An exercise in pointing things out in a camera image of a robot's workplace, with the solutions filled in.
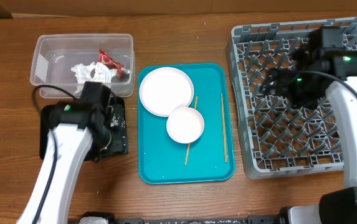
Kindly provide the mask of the white napkin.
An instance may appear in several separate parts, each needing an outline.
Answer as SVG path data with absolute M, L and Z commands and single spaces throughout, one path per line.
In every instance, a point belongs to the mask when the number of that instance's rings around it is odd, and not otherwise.
M 74 65 L 71 71 L 74 73 L 78 83 L 77 89 L 74 92 L 75 94 L 83 90 L 83 84 L 85 82 L 99 82 L 110 88 L 112 78 L 117 75 L 117 69 L 109 69 L 101 62 L 92 62 L 90 65 L 80 63 Z

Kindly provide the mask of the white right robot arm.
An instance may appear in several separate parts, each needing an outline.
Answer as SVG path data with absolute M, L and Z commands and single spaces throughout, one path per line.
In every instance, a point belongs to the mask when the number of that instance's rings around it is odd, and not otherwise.
M 296 50 L 295 70 L 274 72 L 275 93 L 294 108 L 331 104 L 343 153 L 344 189 L 325 194 L 314 205 L 291 207 L 287 223 L 357 223 L 357 51 L 343 45 L 338 27 L 322 27 Z

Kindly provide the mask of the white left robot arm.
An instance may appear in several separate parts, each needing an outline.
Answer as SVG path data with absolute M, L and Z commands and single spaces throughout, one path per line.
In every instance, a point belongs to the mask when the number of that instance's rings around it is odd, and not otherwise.
M 85 82 L 80 98 L 52 105 L 48 115 L 39 107 L 36 86 L 32 102 L 47 130 L 47 145 L 31 197 L 18 223 L 67 223 L 80 168 L 91 149 L 102 151 L 112 143 L 107 122 L 109 87 Z

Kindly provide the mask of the red snack wrapper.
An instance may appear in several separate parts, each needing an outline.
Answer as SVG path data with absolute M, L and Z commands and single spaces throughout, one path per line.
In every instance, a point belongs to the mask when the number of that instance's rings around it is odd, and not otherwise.
M 130 70 L 126 68 L 123 64 L 120 62 L 117 62 L 116 60 L 112 59 L 111 56 L 109 56 L 104 50 L 99 49 L 99 56 L 98 56 L 98 61 L 104 65 L 106 65 L 108 68 L 111 69 L 116 69 L 116 75 L 118 78 L 121 78 L 123 75 L 129 75 Z

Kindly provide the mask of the small pink bowl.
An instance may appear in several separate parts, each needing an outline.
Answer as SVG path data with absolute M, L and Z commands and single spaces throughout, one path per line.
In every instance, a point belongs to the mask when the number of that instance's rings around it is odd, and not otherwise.
M 190 107 L 175 110 L 166 122 L 170 138 L 181 144 L 189 144 L 199 139 L 204 127 L 204 118 L 200 112 Z

